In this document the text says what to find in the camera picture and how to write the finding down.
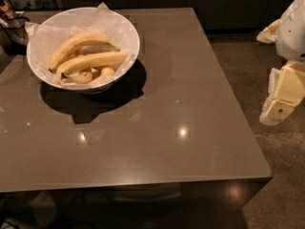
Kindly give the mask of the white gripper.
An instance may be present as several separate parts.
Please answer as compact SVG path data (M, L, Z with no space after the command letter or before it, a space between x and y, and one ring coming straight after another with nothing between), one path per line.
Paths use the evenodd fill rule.
M256 40L274 43L276 53L288 61L280 70L272 68L268 94L259 121L274 126L288 118L305 97L305 0L294 0Z

